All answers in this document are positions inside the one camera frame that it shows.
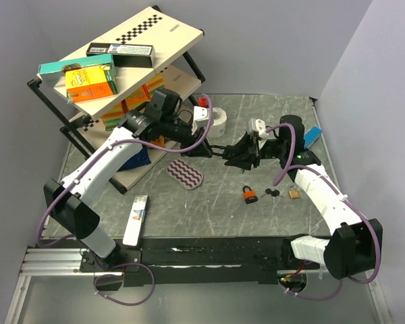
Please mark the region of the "black headed keys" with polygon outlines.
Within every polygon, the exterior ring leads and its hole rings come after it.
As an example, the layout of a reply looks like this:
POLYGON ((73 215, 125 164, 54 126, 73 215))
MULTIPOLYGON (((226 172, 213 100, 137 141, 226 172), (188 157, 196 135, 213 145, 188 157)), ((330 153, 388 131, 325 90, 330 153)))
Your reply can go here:
POLYGON ((279 190, 272 188, 266 188, 259 198, 262 199, 266 196, 271 198, 273 204, 275 204, 280 198, 284 197, 279 190))

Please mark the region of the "brass padlock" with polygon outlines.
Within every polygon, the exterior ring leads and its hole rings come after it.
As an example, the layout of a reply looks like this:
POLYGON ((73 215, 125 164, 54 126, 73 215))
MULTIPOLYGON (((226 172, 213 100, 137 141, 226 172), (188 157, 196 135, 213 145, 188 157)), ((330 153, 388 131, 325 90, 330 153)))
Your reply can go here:
POLYGON ((301 197, 299 187, 293 184, 288 187, 288 194, 291 199, 298 199, 301 197))

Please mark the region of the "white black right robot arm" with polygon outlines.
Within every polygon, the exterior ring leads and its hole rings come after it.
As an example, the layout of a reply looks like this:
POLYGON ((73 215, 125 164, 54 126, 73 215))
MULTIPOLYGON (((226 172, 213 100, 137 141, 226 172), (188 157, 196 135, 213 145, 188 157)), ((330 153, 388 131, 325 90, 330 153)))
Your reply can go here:
POLYGON ((263 159, 277 159, 282 168, 274 179, 277 186, 285 176, 312 201, 327 224, 330 238, 298 234, 283 243, 281 261, 289 269, 304 261, 320 264, 336 279, 370 271, 373 281, 381 266, 383 228, 377 219, 367 219, 328 176, 320 159, 305 147, 304 125, 297 115, 284 115, 279 125, 269 128, 251 119, 243 137, 224 148, 227 166, 251 170, 263 159))

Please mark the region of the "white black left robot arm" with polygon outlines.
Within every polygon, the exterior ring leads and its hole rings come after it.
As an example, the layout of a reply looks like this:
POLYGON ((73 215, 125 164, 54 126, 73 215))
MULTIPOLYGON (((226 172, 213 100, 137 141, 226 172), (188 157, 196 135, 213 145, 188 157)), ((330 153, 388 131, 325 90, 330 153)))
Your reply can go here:
POLYGON ((191 124, 180 124, 176 111, 178 93, 161 88, 151 101, 126 113, 111 135, 73 173, 62 179, 48 181, 44 186, 47 210, 43 218, 52 217, 75 239, 94 253, 95 261, 104 271, 112 271, 122 261, 121 248, 101 228, 101 219, 92 209, 97 192, 126 161, 144 147, 158 149, 153 141, 161 136, 180 143, 179 154, 195 153, 208 157, 211 151, 206 140, 213 125, 213 104, 208 95, 205 116, 195 106, 191 124))

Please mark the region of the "orange black padlock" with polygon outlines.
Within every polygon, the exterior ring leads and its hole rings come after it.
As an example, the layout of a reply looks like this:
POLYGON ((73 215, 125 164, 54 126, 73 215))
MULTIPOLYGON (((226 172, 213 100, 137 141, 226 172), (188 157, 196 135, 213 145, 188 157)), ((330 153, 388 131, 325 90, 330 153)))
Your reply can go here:
POLYGON ((258 201, 258 197, 255 191, 250 186, 244 186, 242 188, 244 201, 247 205, 258 201))

